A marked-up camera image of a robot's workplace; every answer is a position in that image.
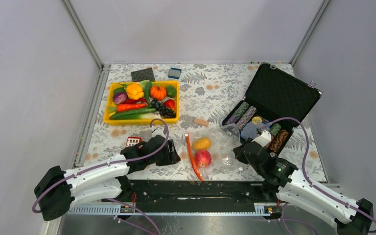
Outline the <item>red fake apple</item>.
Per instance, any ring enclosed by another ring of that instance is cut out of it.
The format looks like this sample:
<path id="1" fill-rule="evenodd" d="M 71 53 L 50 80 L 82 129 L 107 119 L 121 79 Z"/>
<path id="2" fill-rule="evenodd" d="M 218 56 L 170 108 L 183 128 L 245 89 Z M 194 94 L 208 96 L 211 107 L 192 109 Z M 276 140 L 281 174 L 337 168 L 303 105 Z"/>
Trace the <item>red fake apple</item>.
<path id="1" fill-rule="evenodd" d="M 212 156 L 208 150 L 201 149 L 195 152 L 194 160 L 198 168 L 204 168 L 211 165 Z"/>

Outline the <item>clear zip top bag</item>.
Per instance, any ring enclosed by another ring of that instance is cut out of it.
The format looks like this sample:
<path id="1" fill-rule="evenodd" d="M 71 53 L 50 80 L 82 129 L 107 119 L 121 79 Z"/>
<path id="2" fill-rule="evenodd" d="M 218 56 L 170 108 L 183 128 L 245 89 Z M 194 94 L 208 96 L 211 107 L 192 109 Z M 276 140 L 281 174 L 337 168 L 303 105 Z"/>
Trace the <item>clear zip top bag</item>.
<path id="1" fill-rule="evenodd" d="M 201 137 L 211 139 L 211 147 L 207 150 L 212 157 L 211 165 L 204 168 L 196 166 L 194 155 L 196 150 L 192 143 Z M 186 132 L 188 166 L 191 177 L 197 181 L 245 181 L 247 166 L 235 158 L 233 149 L 240 146 L 240 133 L 235 124 L 217 127 L 206 127 L 196 132 Z"/>

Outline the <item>orange fake carrot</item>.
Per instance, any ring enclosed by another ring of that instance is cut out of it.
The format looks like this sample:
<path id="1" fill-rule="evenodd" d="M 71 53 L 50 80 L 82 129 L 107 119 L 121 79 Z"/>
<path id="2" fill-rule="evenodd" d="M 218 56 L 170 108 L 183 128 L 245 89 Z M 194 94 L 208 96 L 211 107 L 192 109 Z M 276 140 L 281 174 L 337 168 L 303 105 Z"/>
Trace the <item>orange fake carrot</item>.
<path id="1" fill-rule="evenodd" d="M 116 111 L 117 112 L 125 112 L 125 111 L 130 111 L 134 109 L 140 109 L 140 108 L 145 108 L 147 106 L 146 103 L 133 103 L 133 104 L 119 104 L 117 105 Z"/>

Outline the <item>yellow fake bell pepper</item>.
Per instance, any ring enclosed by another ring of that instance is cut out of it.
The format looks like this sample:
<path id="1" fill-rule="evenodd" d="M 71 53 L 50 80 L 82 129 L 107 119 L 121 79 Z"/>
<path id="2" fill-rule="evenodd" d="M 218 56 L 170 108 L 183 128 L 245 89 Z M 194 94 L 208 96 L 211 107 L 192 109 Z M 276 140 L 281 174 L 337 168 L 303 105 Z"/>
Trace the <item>yellow fake bell pepper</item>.
<path id="1" fill-rule="evenodd" d="M 127 96 L 131 100 L 138 100 L 144 96 L 143 88 L 138 83 L 127 85 L 125 89 Z"/>

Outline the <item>purple fake onion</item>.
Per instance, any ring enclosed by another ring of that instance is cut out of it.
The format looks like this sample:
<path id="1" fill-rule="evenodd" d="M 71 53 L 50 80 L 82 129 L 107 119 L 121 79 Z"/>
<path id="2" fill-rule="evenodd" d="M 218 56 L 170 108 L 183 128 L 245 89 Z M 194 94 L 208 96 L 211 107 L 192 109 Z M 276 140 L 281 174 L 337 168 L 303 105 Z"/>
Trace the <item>purple fake onion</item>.
<path id="1" fill-rule="evenodd" d="M 117 92 L 113 95 L 113 103 L 115 105 L 122 104 L 128 99 L 128 95 L 126 92 Z"/>

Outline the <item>blue grey small box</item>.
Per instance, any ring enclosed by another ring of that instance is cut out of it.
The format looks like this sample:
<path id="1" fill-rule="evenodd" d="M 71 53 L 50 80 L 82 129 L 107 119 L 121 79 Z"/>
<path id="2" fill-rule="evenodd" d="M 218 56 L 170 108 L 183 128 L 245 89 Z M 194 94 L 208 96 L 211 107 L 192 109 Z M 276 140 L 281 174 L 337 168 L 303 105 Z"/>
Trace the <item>blue grey small box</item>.
<path id="1" fill-rule="evenodd" d="M 168 70 L 167 76 L 172 79 L 179 79 L 181 76 L 182 70 L 179 68 L 170 68 Z"/>

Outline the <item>dark green fake pepper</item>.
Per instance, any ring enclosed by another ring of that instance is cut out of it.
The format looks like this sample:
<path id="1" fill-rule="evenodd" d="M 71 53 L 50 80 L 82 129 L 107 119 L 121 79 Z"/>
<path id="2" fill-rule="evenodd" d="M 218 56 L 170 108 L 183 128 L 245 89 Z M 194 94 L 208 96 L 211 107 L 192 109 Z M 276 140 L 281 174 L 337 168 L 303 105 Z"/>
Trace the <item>dark green fake pepper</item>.
<path id="1" fill-rule="evenodd" d="M 151 81 L 148 81 L 144 87 L 143 87 L 143 92 L 144 92 L 144 98 L 148 104 L 148 106 L 151 105 L 151 101 L 150 101 L 150 89 L 152 87 L 152 82 Z"/>

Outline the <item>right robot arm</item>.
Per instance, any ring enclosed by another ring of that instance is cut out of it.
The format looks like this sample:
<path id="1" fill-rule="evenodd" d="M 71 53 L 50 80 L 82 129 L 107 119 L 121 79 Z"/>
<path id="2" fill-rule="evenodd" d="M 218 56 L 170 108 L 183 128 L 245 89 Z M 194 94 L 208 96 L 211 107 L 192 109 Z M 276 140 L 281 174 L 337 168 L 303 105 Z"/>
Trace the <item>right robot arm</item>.
<path id="1" fill-rule="evenodd" d="M 233 149 L 235 158 L 250 165 L 264 180 L 261 195 L 269 202 L 277 198 L 295 205 L 335 228 L 339 235 L 367 235 L 373 205 L 367 199 L 348 198 L 318 182 L 306 179 L 297 166 L 286 159 L 271 157 L 255 141 Z"/>

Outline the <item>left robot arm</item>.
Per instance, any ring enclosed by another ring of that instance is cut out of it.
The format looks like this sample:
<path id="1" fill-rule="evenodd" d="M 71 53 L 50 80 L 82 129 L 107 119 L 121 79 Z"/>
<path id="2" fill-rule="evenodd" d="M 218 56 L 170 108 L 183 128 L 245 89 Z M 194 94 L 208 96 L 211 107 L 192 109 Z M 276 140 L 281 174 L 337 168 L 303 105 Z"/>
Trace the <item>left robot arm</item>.
<path id="1" fill-rule="evenodd" d="M 152 164 L 167 166 L 180 160 L 173 140 L 157 135 L 97 164 L 68 170 L 54 166 L 34 189 L 36 201 L 32 211 L 51 221 L 80 204 L 105 198 L 127 201 L 132 196 L 128 174 L 145 170 Z"/>

